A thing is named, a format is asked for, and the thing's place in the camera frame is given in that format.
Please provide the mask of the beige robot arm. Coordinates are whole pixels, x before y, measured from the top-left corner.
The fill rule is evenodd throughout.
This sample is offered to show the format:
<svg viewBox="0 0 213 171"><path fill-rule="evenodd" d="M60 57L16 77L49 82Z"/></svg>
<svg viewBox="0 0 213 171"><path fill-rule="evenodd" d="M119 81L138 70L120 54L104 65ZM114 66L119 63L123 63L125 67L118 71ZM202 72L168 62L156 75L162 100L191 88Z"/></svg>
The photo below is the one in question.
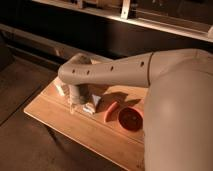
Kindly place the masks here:
<svg viewBox="0 0 213 171"><path fill-rule="evenodd" d="M75 55L58 77L80 104L85 84L146 88L145 171L213 171L213 54L179 49L98 64Z"/></svg>

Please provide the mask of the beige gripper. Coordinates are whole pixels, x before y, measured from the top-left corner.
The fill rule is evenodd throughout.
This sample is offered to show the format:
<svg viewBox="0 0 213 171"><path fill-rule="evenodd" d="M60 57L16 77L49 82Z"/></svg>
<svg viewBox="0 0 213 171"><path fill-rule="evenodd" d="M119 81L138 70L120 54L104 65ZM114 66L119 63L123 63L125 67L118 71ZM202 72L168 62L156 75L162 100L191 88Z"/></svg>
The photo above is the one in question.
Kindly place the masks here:
<svg viewBox="0 0 213 171"><path fill-rule="evenodd" d="M70 96L70 114L74 114L76 104L84 104L83 111L89 114L95 113L95 108L92 103L87 103L89 100L89 88L86 84L82 85L69 85Z"/></svg>

